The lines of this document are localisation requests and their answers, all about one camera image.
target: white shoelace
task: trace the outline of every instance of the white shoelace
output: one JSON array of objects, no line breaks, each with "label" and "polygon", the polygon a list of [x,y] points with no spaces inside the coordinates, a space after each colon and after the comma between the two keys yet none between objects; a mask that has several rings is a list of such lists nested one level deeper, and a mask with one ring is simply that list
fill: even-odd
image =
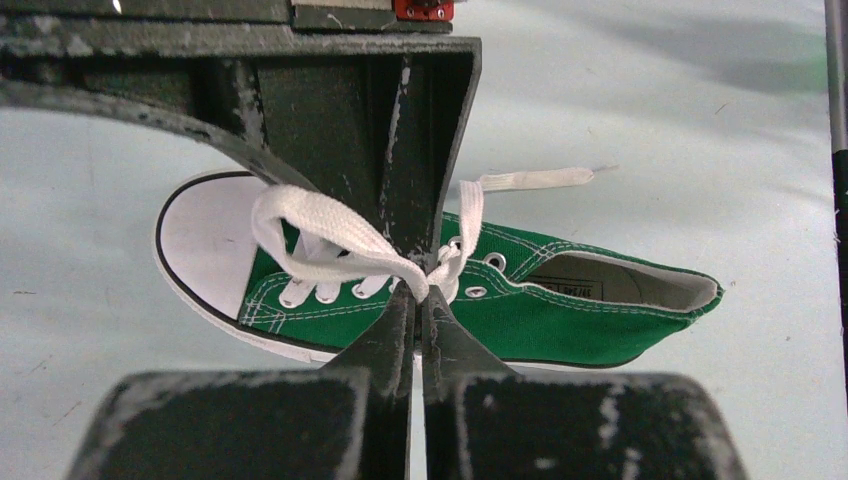
[{"label": "white shoelace", "polygon": [[[321,303],[333,303],[342,282],[362,278],[353,288],[353,294],[361,299],[375,295],[390,279],[390,289],[403,279],[418,303],[427,298],[430,285],[439,287],[448,302],[453,302],[459,276],[477,248],[484,192],[577,186],[590,182],[594,175],[595,171],[587,168],[564,168],[461,181],[458,245],[452,242],[439,249],[438,267],[429,275],[398,255],[383,235],[345,204],[293,185],[272,186],[259,196],[253,205],[253,235],[293,278],[280,294],[285,308],[302,305],[313,290]],[[280,219],[300,230],[291,255]],[[343,251],[348,254],[340,256]]]}]

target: white table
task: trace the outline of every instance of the white table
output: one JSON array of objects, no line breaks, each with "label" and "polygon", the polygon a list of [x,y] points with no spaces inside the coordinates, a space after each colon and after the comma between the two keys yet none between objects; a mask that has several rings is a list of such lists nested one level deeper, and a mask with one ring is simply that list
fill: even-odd
[{"label": "white table", "polygon": [[[585,187],[493,194],[486,220],[718,278],[718,310],[618,370],[700,382],[752,479],[848,472],[820,3],[457,12],[457,33],[483,38],[484,73],[454,181],[619,165]],[[153,263],[170,190],[233,165],[158,131],[0,111],[0,477],[62,477],[126,374],[314,367],[212,327],[197,336],[204,320]]]}]

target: shoe opening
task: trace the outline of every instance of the shoe opening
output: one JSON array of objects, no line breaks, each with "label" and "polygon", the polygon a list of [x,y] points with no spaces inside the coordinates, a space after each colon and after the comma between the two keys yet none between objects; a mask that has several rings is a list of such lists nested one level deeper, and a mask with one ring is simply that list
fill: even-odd
[{"label": "shoe opening", "polygon": [[719,289],[714,280],[701,275],[588,252],[560,254],[539,266],[524,281],[563,295],[675,312],[706,306]]}]

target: green shoe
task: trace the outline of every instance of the green shoe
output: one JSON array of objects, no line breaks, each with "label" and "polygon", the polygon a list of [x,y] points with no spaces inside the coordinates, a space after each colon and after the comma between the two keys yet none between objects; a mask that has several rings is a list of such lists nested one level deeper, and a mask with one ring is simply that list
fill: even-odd
[{"label": "green shoe", "polygon": [[[293,306],[283,295],[297,290],[292,277],[251,232],[251,208],[265,188],[246,172],[184,184],[160,214],[156,257],[174,290],[224,331],[290,358],[328,361],[377,319],[394,283],[350,281],[330,294],[307,285]],[[459,233],[458,217],[445,213],[442,245]],[[285,235],[292,253],[298,232]],[[633,360],[714,309],[722,294],[698,272],[484,223],[451,308],[506,361],[598,368]]]}]

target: sneaker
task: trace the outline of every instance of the sneaker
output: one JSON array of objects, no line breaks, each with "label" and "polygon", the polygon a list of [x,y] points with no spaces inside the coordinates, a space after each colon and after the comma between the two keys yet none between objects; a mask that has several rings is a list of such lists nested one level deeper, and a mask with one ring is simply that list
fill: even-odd
[{"label": "sneaker", "polygon": [[[491,179],[488,183],[488,189],[509,188],[500,181],[494,187]],[[416,279],[404,269],[417,266],[397,256],[390,245],[367,247],[387,250],[363,260],[361,245],[345,244],[350,242],[346,238],[330,243],[303,225],[301,233],[280,222],[273,212],[265,215],[263,210],[280,208],[280,202],[295,202],[269,199],[268,189],[248,172],[207,174],[186,182],[159,216],[156,259],[174,291],[211,323],[301,361],[329,361],[350,345],[380,315],[399,278],[419,292],[416,298],[426,297],[428,283],[438,284],[459,322],[507,362],[592,368],[635,359],[713,310],[723,294],[707,275],[540,233],[478,222],[477,234],[469,235],[460,216],[451,213],[443,214],[446,247],[440,260],[452,272],[437,270],[453,278],[434,280],[439,275],[434,271],[429,278],[420,272]],[[313,200],[292,207],[302,213],[300,218],[279,217],[292,224],[310,222],[319,216],[308,211]],[[482,215],[482,203],[466,207],[463,198],[463,214],[470,210],[471,217]],[[341,207],[316,205],[313,210],[332,208]],[[266,225],[276,225],[280,238],[262,231],[268,218]],[[310,228],[312,233],[321,230]],[[370,228],[353,222],[327,231]],[[385,242],[374,235],[379,238],[367,242]],[[342,248],[350,253],[345,256]],[[376,257],[380,262],[392,257],[389,263],[395,263],[378,268]],[[327,267],[333,259],[341,266]]]}]

